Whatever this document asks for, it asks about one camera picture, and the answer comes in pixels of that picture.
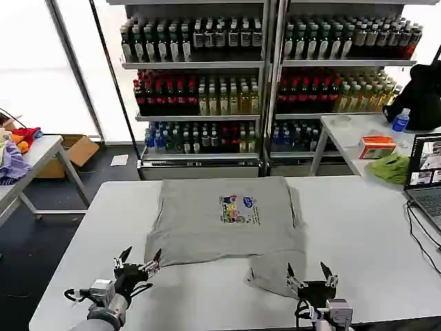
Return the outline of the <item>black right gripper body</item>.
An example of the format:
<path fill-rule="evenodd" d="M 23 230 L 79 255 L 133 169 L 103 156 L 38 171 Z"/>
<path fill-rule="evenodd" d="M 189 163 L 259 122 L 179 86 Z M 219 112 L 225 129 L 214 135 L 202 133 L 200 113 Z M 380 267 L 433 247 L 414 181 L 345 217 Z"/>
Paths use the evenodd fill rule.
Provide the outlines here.
<path fill-rule="evenodd" d="M 307 281 L 306 285 L 298 288 L 298 298 L 308 301 L 314 308 L 324 308 L 328 299 L 336 297 L 336 286 L 327 285 L 326 281 Z"/>

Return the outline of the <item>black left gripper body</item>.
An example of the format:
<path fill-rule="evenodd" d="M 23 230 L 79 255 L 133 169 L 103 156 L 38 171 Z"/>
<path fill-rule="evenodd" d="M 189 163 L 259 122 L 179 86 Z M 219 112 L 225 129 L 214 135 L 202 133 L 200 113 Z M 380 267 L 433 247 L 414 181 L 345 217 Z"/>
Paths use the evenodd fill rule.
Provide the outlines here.
<path fill-rule="evenodd" d="M 114 284 L 115 293 L 121 295 L 128 305 L 131 305 L 132 299 L 149 290 L 153 284 L 148 280 L 153 276 L 153 263 L 135 264 L 135 263 L 115 263 Z"/>

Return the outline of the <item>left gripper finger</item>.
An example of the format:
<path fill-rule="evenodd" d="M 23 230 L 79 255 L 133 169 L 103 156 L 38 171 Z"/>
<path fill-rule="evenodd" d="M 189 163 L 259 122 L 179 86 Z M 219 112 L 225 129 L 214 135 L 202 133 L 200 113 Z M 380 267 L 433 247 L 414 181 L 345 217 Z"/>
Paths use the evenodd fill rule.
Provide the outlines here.
<path fill-rule="evenodd" d="M 113 259 L 115 270 L 123 269 L 125 262 L 127 261 L 127 258 L 129 257 L 131 251 L 132 251 L 132 246 L 122 251 L 119 257 Z"/>
<path fill-rule="evenodd" d="M 139 267 L 139 271 L 141 271 L 145 277 L 153 277 L 161 269 L 161 254 L 162 250 L 159 249 L 151 261 Z"/>

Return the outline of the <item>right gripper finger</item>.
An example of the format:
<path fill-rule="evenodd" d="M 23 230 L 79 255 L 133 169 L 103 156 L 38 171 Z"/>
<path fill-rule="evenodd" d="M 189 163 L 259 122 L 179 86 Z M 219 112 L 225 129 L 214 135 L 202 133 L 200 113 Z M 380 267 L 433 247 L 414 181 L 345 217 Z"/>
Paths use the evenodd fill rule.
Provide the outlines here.
<path fill-rule="evenodd" d="M 325 285 L 330 288 L 335 288 L 338 284 L 338 275 L 334 274 L 330 267 L 325 265 L 322 261 L 320 262 L 320 267 L 325 276 Z"/>
<path fill-rule="evenodd" d="M 294 273 L 294 269 L 291 264 L 287 264 L 287 285 L 292 289 L 303 289 L 307 287 L 307 284 L 304 281 L 301 281 L 297 278 Z"/>

